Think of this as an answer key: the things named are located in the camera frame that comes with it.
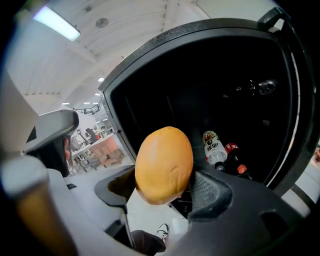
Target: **bread roll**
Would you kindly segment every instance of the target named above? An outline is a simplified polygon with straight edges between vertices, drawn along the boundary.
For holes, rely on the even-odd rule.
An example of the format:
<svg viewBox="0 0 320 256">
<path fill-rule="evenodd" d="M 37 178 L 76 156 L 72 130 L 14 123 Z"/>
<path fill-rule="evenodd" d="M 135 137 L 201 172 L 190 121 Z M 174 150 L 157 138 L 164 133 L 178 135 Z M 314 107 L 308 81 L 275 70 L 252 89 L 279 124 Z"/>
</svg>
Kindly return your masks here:
<svg viewBox="0 0 320 256">
<path fill-rule="evenodd" d="M 143 141 L 135 163 L 136 189 L 152 205 L 162 205 L 186 189 L 194 158 L 187 136 L 179 129 L 165 127 Z"/>
</svg>

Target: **person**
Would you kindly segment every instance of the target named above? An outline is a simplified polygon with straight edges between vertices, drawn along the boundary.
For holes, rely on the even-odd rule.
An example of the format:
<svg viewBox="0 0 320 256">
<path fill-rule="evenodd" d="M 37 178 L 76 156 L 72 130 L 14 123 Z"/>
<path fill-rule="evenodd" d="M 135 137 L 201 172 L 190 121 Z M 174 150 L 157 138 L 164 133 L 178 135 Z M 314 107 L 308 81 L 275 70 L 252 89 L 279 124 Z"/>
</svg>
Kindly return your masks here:
<svg viewBox="0 0 320 256">
<path fill-rule="evenodd" d="M 163 253 L 166 250 L 169 233 L 170 226 L 167 223 L 163 223 L 155 235 L 143 230 L 132 231 L 131 237 L 134 243 L 134 250 L 147 256 Z"/>
</svg>

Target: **floor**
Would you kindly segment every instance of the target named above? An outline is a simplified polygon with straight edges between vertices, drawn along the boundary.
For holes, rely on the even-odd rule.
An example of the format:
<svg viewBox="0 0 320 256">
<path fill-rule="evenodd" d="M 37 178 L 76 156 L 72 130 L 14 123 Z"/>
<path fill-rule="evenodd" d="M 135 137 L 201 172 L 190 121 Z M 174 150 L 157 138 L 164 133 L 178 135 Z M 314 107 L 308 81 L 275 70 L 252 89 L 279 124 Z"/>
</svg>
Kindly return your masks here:
<svg viewBox="0 0 320 256">
<path fill-rule="evenodd" d="M 163 223 L 170 226 L 166 247 L 169 249 L 188 230 L 188 221 L 173 209 L 164 205 L 151 205 L 145 202 L 138 192 L 134 190 L 127 206 L 127 219 L 131 231 L 143 230 L 155 235 Z"/>
</svg>

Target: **pants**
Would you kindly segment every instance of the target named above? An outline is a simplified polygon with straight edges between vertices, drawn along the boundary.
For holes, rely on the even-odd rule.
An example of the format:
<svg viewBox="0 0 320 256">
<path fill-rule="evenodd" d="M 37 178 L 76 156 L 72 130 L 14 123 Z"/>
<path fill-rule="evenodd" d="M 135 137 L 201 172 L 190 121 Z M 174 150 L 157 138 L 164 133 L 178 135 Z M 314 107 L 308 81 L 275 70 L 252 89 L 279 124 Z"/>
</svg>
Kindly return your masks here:
<svg viewBox="0 0 320 256">
<path fill-rule="evenodd" d="M 147 256 L 154 256 L 166 250 L 166 245 L 160 237 L 147 233 L 143 230 L 131 232 L 134 242 L 134 250 Z"/>
</svg>

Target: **white ceiling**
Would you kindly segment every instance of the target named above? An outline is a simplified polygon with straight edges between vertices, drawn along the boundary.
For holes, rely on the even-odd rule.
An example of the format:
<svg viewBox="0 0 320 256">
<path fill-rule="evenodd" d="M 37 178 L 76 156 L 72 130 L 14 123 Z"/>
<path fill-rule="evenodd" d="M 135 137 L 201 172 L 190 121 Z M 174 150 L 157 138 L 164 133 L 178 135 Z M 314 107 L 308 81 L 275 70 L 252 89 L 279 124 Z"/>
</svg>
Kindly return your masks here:
<svg viewBox="0 0 320 256">
<path fill-rule="evenodd" d="M 63 102 L 92 107 L 83 102 L 100 101 L 98 78 L 134 49 L 176 25 L 207 18 L 191 0 L 55 0 L 47 6 L 76 26 L 80 37 L 71 42 L 24 10 L 6 64 L 38 114 Z M 100 18 L 108 19 L 105 28 L 96 27 Z"/>
</svg>

